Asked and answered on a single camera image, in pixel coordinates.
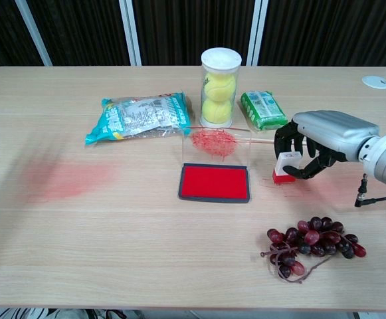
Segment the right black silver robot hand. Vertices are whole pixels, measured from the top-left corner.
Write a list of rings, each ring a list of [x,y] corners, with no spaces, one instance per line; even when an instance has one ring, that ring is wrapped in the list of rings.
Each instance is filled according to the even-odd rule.
[[[312,161],[303,169],[283,165],[282,169],[296,179],[310,179],[335,162],[357,162],[360,149],[379,135],[379,126],[349,114],[333,110],[300,112],[276,130],[274,151],[295,150],[303,153],[303,140]]]

